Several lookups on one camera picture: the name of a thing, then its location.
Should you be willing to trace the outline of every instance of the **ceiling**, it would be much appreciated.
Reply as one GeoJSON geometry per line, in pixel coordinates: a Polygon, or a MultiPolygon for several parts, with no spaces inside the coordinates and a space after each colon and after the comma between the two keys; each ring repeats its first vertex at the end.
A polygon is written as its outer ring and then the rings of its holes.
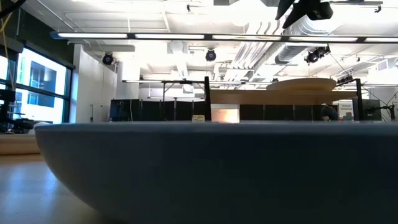
{"type": "MultiPolygon", "coordinates": [[[[276,7],[266,7],[260,0],[240,0],[230,6],[214,6],[213,0],[30,0],[23,8],[60,32],[175,32],[242,34],[258,22],[269,23],[268,33],[280,34],[282,29],[274,20],[276,7]]],[[[338,24],[333,35],[398,35],[398,4],[384,0],[382,11],[376,6],[333,6],[332,22],[338,24]]],[[[176,70],[176,58],[167,53],[165,41],[95,40],[86,46],[134,45],[135,52],[116,53],[118,60],[139,61],[143,75],[164,74],[176,70]]],[[[217,59],[205,60],[205,51],[185,57],[188,70],[213,70],[216,63],[233,61],[240,42],[188,42],[189,46],[214,48],[217,59]]],[[[331,55],[307,65],[304,56],[297,55],[279,73],[287,77],[331,77],[344,69],[355,67],[378,56],[398,55],[396,45],[331,44],[331,55]]],[[[99,57],[104,52],[94,52],[99,57]]],[[[366,68],[356,71],[366,73],[366,68]]]]}

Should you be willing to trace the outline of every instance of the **desk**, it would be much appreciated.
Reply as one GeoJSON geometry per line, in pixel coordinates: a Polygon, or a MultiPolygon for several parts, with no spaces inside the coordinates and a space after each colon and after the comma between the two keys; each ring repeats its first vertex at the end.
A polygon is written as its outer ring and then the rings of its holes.
{"type": "Polygon", "coordinates": [[[101,216],[65,188],[40,155],[0,156],[0,223],[121,223],[101,216]]]}

